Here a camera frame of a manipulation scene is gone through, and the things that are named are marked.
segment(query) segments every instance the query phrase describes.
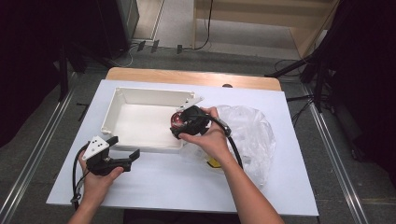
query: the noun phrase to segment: person's left hand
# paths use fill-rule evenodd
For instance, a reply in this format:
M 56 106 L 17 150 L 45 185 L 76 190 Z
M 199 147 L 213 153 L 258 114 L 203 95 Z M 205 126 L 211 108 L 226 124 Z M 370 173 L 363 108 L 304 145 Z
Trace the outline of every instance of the person's left hand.
M 78 156 L 79 164 L 81 165 L 81 169 L 84 174 L 88 172 L 87 164 L 82 159 L 85 151 L 82 151 Z M 110 172 L 110 174 L 102 176 L 102 175 L 94 175 L 89 173 L 85 176 L 84 179 L 84 194 L 82 196 L 81 205 L 84 203 L 88 203 L 90 206 L 99 207 L 100 204 L 105 199 L 108 189 L 113 184 L 113 181 L 122 174 L 123 168 L 117 167 Z

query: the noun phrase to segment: white tabletop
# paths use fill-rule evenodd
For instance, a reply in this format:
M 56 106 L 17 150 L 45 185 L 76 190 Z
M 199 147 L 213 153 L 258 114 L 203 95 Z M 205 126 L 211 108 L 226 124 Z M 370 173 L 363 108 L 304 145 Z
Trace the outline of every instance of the white tabletop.
M 100 130 L 117 87 L 194 91 L 205 98 L 199 106 L 245 105 L 259 109 L 270 122 L 276 138 L 273 164 L 262 193 L 281 215 L 318 216 L 284 92 L 112 80 L 102 80 L 94 95 L 47 203 L 71 205 L 73 160 L 95 135 L 108 138 Z M 111 149 L 109 155 L 120 159 L 129 154 L 130 151 Z M 224 175 L 185 162 L 178 154 L 149 152 L 142 152 L 132 163 L 132 171 L 123 173 L 114 182 L 102 206 L 236 212 Z

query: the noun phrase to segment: hand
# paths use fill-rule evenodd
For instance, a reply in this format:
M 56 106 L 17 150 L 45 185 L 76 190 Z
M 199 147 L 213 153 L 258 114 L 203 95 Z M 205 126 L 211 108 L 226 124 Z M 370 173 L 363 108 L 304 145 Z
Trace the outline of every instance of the hand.
M 81 169 L 83 170 L 84 174 L 88 172 L 87 164 L 82 159 L 85 151 L 82 151 L 79 154 L 78 161 L 81 165 Z M 110 174 L 101 176 L 101 175 L 94 175 L 89 173 L 85 176 L 84 179 L 84 194 L 82 197 L 81 205 L 84 203 L 89 203 L 95 207 L 99 207 L 100 204 L 105 199 L 108 189 L 113 184 L 113 181 L 122 174 L 123 168 L 117 167 L 110 172 Z
M 201 109 L 213 118 L 219 117 L 218 110 L 215 107 Z M 227 146 L 224 131 L 215 122 L 212 122 L 209 130 L 202 136 L 193 136 L 187 133 L 181 133 L 178 137 L 187 142 L 198 145 L 209 156 L 213 157 L 220 163 L 229 156 L 232 156 Z

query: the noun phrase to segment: plastic bag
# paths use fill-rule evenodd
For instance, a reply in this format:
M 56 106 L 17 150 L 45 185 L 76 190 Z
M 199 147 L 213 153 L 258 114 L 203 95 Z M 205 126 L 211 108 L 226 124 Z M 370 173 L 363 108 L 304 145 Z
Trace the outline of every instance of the plastic bag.
M 235 141 L 238 152 L 244 165 L 244 171 L 253 183 L 262 189 L 267 180 L 276 141 L 270 123 L 264 114 L 247 106 L 217 106 L 219 117 L 224 120 L 232 130 L 232 139 Z M 233 149 L 227 141 L 231 153 Z M 206 164 L 208 156 L 195 144 L 187 143 L 180 155 L 187 161 Z M 221 169 L 209 169 L 222 173 Z

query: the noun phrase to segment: white plastic container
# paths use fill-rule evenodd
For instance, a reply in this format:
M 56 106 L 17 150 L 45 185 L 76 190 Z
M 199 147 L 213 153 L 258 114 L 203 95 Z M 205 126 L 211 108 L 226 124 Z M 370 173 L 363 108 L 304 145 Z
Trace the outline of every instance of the white plastic container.
M 101 131 L 117 136 L 117 147 L 177 153 L 183 142 L 172 135 L 170 119 L 194 96 L 192 91 L 116 88 Z

